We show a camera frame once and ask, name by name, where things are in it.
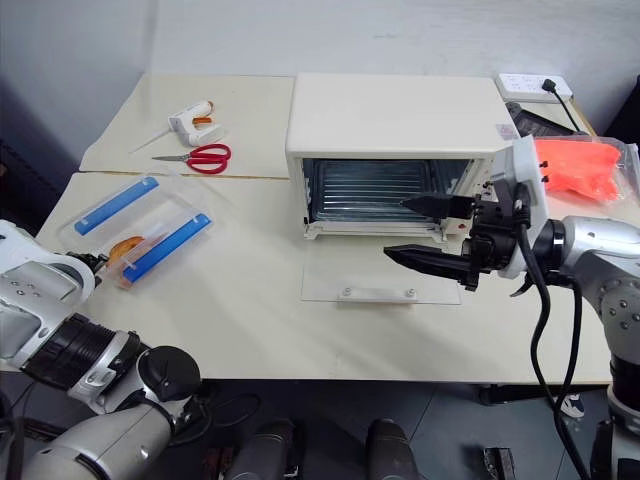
black cable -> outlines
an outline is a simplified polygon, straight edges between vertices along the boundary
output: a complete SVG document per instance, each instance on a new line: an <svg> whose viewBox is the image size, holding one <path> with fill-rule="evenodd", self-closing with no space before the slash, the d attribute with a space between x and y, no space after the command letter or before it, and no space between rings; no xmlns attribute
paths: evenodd
<svg viewBox="0 0 640 480"><path fill-rule="evenodd" d="M0 418L4 418L5 416L9 416L11 412L11 402L9 401L9 397L0 390Z"/></svg>
<svg viewBox="0 0 640 480"><path fill-rule="evenodd" d="M560 98L560 95L558 95L558 92L556 91L556 83L547 78L545 79L544 82L542 82L542 89L545 92L549 92L549 93L553 93L556 98L558 99L558 101L560 102L560 105L562 105L562 108L564 109L565 113L567 114L567 116L569 117L569 120L571 120L571 123L573 124L573 126L576 129L576 132L580 131L580 127L578 126L578 124L576 123L576 121L573 119L573 116L571 115L571 113L569 112L569 109L567 108L567 106L564 104L564 101L562 100L562 98Z"/></svg>
<svg viewBox="0 0 640 480"><path fill-rule="evenodd" d="M22 418L13 419L13 440L9 447L9 461L7 462L6 480L20 480L22 478L22 463L24 461L24 425Z"/></svg>
<svg viewBox="0 0 640 480"><path fill-rule="evenodd" d="M29 385L24 387L24 390L22 390L22 393L18 395L18 398L16 398L15 402L13 402L9 407L8 415L13 414L13 409L16 407L16 405L18 405L20 403L20 400L22 400L27 393L29 393L33 388L35 388L35 386L36 386L36 381L32 380L31 383L29 383Z"/></svg>
<svg viewBox="0 0 640 480"><path fill-rule="evenodd" d="M215 407L213 407L214 412L220 408L224 408L228 405L231 405L235 402L238 402L244 399L250 399L255 402L255 405L252 410L248 411L244 415L241 415L240 417L238 417L237 419L231 422L213 422L213 427L214 428L230 428L230 427L235 427L236 425L240 425L241 423L246 422L249 418L251 418L260 409L260 405L262 405L262 399L255 393L243 393L242 395L238 395L236 397L230 398L229 400L225 400L224 402L217 404Z"/></svg>
<svg viewBox="0 0 640 480"><path fill-rule="evenodd" d="M573 374L576 369L576 363L578 361L578 350L580 348L580 330L582 328L582 289L580 285L575 280L571 280L571 289L573 290L573 332L571 335L571 353L569 355L569 365L567 366L567 372L564 377L564 382L562 383L562 388L560 390L560 394L556 399L556 403L553 408L553 422L556 425L556 430L562 430L564 432L566 443L565 449L573 462L573 465L576 468L576 471L581 475L585 475L588 477L587 470L582 463L582 458L580 458L580 453L573 442L573 438L571 438L571 434L569 433L567 426L562 420L562 403L564 402L565 397L569 393L569 389L571 388L571 381L573 380Z"/></svg>
<svg viewBox="0 0 640 480"><path fill-rule="evenodd" d="M189 435L187 437L178 436L174 438L169 442L168 446L170 448L182 447L184 445L196 442L204 437L204 435L209 431L209 429L211 428L211 424L213 423L213 416L211 415L211 412L209 412L209 408L205 403L198 402L198 407L200 408L200 414L202 415L202 418L204 418L204 426L193 435Z"/></svg>
<svg viewBox="0 0 640 480"><path fill-rule="evenodd" d="M540 266L538 265L538 261L531 251L531 245L529 245L529 238L527 237L526 225L518 225L518 230L516 230L516 238L518 241L518 246L520 247L520 251L522 252L522 256L524 257L524 261L527 264L529 276L531 277L531 281L538 290L541 302L540 316L538 317L538 323L536 324L536 328L533 331L533 336L531 337L531 346L529 351L531 355L531 363L533 365L533 371L536 374L536 378L538 379L538 383L540 383L540 386L544 390L547 402L553 409L553 396L551 395L551 390L549 389L549 386L547 385L547 382L542 375L540 363L538 362L538 345L540 343L542 333L547 326L549 314L551 313L551 298L549 297L549 289L547 288L547 284L544 280L544 276L542 275L542 271L540 270Z"/></svg>
<svg viewBox="0 0 640 480"><path fill-rule="evenodd" d="M558 95L558 92L553 90L553 92L551 92L551 93L553 93L556 96L556 98L560 102L560 105L562 105L562 108L564 108L564 111L567 113L567 116L569 117L569 120L571 120L571 123L573 123L573 126L576 129L576 132L579 132L580 131L580 127L578 126L576 121L573 119L573 116L569 112L569 109L567 108L567 106L564 104L564 101L562 100L562 98L560 98L560 95Z"/></svg>
<svg viewBox="0 0 640 480"><path fill-rule="evenodd" d="M31 400L31 394L36 389L36 385L37 384L36 384L35 380L33 382L31 382L31 386L29 387L29 391L27 392L27 395L24 397L24 402L22 402L22 414L20 415L22 418L27 416L27 406L29 405L29 400Z"/></svg>
<svg viewBox="0 0 640 480"><path fill-rule="evenodd" d="M578 354L578 346L580 339L580 327L581 327L581 318L582 318L582 293L580 292L580 287L572 282L572 288L574 291L574 300L575 300L575 309L574 309L574 327L573 327L573 335L571 341L571 354L569 358L569 366L567 367L567 372L565 375L564 383L561 389L561 395L558 397L556 401L553 400L553 395L551 394L551 390L542 374L542 370L540 369L540 363L538 361L538 346L540 343L540 339L542 337L542 333L544 332L545 327L547 326L547 322L549 320L549 314L551 312L551 299L549 296L549 289L547 288L546 281L544 279L544 275L542 274L542 270L538 265L538 261L536 260L535 255L531 250L531 245L529 244L529 238L527 236L527 225L520 224L518 225L518 229L516 230L516 236L518 241L518 246L520 247L520 251L522 252L522 256L524 257L525 263L527 265L527 269L529 275L531 276L531 280L536 286L538 293L540 295L541 301L541 310L540 316L538 317L538 323L534 329L533 336L531 338L531 364L533 365L533 370L536 374L536 378L538 379L538 383L543 388L547 403L551 407L553 411L553 419L554 425L556 427L556 431L558 432L558 436L562 441L564 448L567 450L573 465L578 472L581 480L589 480L589 474L582 463L582 459L580 458L580 454L577 451L577 448L569 434L566 425L562 421L560 417L560 407L562 406L562 402L567 395L569 388L571 387L571 379L573 377L573 372L575 371L575 365L577 361Z"/></svg>

orange bag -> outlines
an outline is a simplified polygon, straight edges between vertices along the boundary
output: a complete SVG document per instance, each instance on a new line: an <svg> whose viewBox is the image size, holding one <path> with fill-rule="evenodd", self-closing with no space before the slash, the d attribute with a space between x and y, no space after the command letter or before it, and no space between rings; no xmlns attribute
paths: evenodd
<svg viewBox="0 0 640 480"><path fill-rule="evenodd" d="M609 203L619 198L613 180L620 151L604 143L572 140L535 140L542 175L549 177L546 190L573 190L599 202Z"/></svg>

red scissor handle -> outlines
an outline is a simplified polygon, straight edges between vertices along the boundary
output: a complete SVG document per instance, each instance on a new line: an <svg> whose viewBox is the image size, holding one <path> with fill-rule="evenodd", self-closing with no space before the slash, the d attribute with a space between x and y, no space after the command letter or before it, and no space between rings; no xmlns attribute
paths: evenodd
<svg viewBox="0 0 640 480"><path fill-rule="evenodd" d="M222 150L224 153L206 153L209 150ZM215 175L223 172L229 165L231 158L231 149L222 143L213 143L211 145L203 145L190 153L187 165L199 173L207 175ZM199 165L218 165L215 168L200 168Z"/></svg>

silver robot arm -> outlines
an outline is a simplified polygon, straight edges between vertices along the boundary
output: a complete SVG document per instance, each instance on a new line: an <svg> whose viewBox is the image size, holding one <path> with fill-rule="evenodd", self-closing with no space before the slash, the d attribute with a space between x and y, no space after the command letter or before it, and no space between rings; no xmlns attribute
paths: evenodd
<svg viewBox="0 0 640 480"><path fill-rule="evenodd" d="M419 272L478 287L481 273L515 278L526 270L516 241L522 225L548 282L573 279L600 317L613 383L612 421L599 432L592 455L593 479L640 478L640 230L623 222L587 217L550 220L538 159L530 137L515 140L498 157L492 176L497 202L480 197L425 195L402 202L427 217L442 212L473 218L461 255L421 245L387 247L393 261ZM527 276L517 293L532 285Z"/></svg>
<svg viewBox="0 0 640 480"><path fill-rule="evenodd" d="M200 386L197 364L75 313L106 259L56 255L0 220L0 361L88 405L25 479L133 479L164 450Z"/></svg>

white wall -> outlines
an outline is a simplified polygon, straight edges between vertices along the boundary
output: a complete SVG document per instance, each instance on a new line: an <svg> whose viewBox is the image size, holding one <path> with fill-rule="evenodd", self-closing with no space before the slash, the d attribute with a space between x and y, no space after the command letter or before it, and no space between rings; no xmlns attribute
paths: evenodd
<svg viewBox="0 0 640 480"><path fill-rule="evenodd" d="M0 0L0 137L56 186L138 81L147 5Z"/></svg>
<svg viewBox="0 0 640 480"><path fill-rule="evenodd" d="M0 0L0 137L64 183L145 68L560 73L597 129L640 73L638 0Z"/></svg>
<svg viewBox="0 0 640 480"><path fill-rule="evenodd" d="M640 74L638 0L161 1L153 70L559 73L596 129Z"/></svg>

